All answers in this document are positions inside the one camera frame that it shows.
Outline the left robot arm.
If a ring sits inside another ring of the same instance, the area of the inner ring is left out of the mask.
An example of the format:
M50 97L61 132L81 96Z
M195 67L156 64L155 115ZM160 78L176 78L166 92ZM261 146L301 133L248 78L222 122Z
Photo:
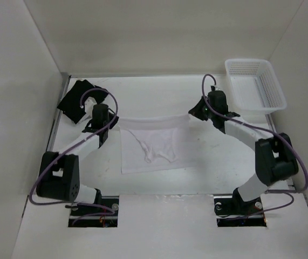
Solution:
M91 120L75 141L63 151L43 154L39 177L32 191L39 197L53 199L52 205L69 202L83 206L90 215L97 215L105 209L101 191L81 183L79 167L90 153L106 142L108 131L118 119L108 105L94 105Z

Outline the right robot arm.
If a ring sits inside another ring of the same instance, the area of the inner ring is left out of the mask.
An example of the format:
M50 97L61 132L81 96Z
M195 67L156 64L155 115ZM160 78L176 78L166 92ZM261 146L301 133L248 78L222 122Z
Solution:
M230 112L223 91L209 92L188 113L201 121L211 120L216 129L244 143L255 154L254 175L235 188L230 198L215 200L217 216L258 214L263 209L259 200L261 195L276 182L298 173L297 159L291 150L289 136L257 129L239 114Z

